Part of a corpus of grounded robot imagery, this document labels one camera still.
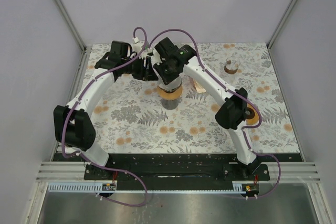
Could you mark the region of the clear glass dripper cone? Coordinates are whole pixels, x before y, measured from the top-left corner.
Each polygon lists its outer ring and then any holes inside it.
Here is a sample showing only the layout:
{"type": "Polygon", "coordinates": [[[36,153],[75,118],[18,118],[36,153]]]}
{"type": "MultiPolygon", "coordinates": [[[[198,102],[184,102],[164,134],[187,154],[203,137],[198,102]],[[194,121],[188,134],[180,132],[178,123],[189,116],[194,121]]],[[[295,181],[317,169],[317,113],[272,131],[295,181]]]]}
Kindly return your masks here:
{"type": "Polygon", "coordinates": [[[158,81],[158,86],[164,90],[165,92],[174,92],[175,90],[177,90],[180,86],[182,85],[182,79],[176,78],[175,80],[173,80],[172,82],[170,82],[169,84],[165,84],[163,82],[163,80],[159,80],[158,81]]]}

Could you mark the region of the beige filter stack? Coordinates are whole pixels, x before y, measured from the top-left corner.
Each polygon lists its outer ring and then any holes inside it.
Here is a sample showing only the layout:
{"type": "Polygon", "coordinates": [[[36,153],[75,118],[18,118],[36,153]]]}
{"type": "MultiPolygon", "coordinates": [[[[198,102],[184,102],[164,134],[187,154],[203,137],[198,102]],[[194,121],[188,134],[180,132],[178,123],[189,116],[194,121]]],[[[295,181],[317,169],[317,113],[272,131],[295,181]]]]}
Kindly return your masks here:
{"type": "Polygon", "coordinates": [[[198,93],[205,93],[206,90],[194,79],[191,79],[192,84],[194,85],[195,90],[198,93]]]}

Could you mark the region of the small glass cup brown base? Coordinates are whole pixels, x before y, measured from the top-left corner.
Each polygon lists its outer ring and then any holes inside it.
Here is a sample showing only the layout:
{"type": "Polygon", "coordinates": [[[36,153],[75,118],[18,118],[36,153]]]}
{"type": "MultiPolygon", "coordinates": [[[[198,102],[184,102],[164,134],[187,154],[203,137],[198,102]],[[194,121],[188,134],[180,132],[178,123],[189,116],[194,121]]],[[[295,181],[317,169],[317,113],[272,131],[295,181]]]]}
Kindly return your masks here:
{"type": "Polygon", "coordinates": [[[224,71],[227,74],[235,74],[240,66],[240,60],[235,57],[229,57],[225,60],[224,71]]]}

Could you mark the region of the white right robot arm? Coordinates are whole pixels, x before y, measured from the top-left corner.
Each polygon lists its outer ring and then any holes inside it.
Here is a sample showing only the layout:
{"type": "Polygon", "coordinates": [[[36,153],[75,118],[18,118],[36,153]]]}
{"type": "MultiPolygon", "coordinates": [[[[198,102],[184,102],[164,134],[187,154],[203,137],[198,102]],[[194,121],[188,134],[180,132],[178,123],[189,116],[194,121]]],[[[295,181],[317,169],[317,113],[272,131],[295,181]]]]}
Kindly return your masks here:
{"type": "Polygon", "coordinates": [[[239,173],[243,179],[250,180],[258,173],[253,163],[256,154],[250,146],[247,127],[247,91],[235,89],[221,79],[212,69],[203,65],[196,51],[189,45],[178,47],[169,38],[164,38],[154,46],[153,68],[159,78],[159,87],[166,93],[176,92],[182,85],[181,74],[198,82],[220,106],[215,114],[219,126],[227,129],[242,164],[239,173]]]}

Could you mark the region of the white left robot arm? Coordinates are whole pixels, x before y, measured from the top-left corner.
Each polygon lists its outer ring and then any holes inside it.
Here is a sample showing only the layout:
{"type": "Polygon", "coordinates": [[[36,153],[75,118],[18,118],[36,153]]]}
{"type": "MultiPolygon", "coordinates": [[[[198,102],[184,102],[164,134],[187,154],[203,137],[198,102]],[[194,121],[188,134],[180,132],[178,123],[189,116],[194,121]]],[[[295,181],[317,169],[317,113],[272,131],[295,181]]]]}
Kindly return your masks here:
{"type": "Polygon", "coordinates": [[[108,163],[109,154],[96,142],[96,130],[91,116],[105,92],[123,74],[138,80],[157,80],[147,56],[148,41],[133,39],[133,43],[113,41],[110,50],[99,59],[87,84],[65,106],[55,107],[54,128],[56,140],[61,144],[65,158],[81,155],[97,165],[96,174],[109,179],[114,173],[108,163]]]}

